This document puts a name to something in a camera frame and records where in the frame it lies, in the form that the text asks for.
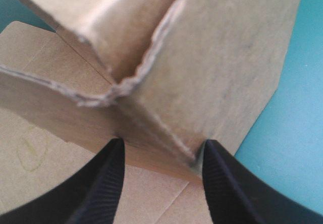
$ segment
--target teal surface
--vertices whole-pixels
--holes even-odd
[[[0,0],[0,32],[13,21],[21,21],[45,30],[53,31],[51,27],[18,0]]]
[[[323,0],[301,0],[279,87],[236,158],[323,214]]]

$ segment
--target cardboard box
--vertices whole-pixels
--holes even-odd
[[[93,152],[123,137],[129,164],[190,180],[202,141],[234,153],[275,91],[299,3],[22,1],[57,34],[0,35],[0,105]]]

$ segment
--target cardboard edge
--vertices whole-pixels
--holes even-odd
[[[9,73],[13,76],[22,77],[26,80],[31,80],[44,86],[47,86],[53,90],[56,90],[61,94],[74,100],[78,106],[107,107],[111,104],[114,104],[117,98],[130,95],[132,90],[138,84],[140,84],[144,77],[149,73],[150,69],[154,64],[155,56],[159,53],[163,45],[164,38],[168,34],[172,23],[181,13],[182,8],[185,5],[185,1],[186,0],[175,0],[172,3],[167,13],[164,15],[163,19],[160,21],[159,25],[155,29],[151,38],[150,47],[146,50],[141,64],[137,66],[135,75],[132,77],[124,78],[119,84],[112,85],[112,87],[105,94],[86,95],[72,90],[58,82],[42,79],[35,75],[14,71],[5,66],[0,66],[0,70],[2,70],[5,73]],[[79,35],[77,32],[74,33],[76,33],[76,35],[78,35],[79,38],[84,38],[84,36]]]

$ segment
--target black plastic jaw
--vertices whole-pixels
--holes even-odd
[[[112,139],[73,176],[37,199],[1,215],[0,223],[112,224],[124,172],[124,142]]]
[[[323,216],[258,179],[217,141],[205,142],[203,157],[203,184],[214,223],[323,223]]]

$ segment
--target cardboard sheet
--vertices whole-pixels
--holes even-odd
[[[92,45],[102,62],[93,66],[119,82],[134,74],[154,29],[174,0],[21,1]]]
[[[47,192],[94,156],[8,110],[0,109],[0,122],[0,214]],[[186,181],[126,165],[114,223],[211,223],[201,185],[189,184],[190,193],[187,186]],[[177,204],[182,199],[187,199],[185,208]]]

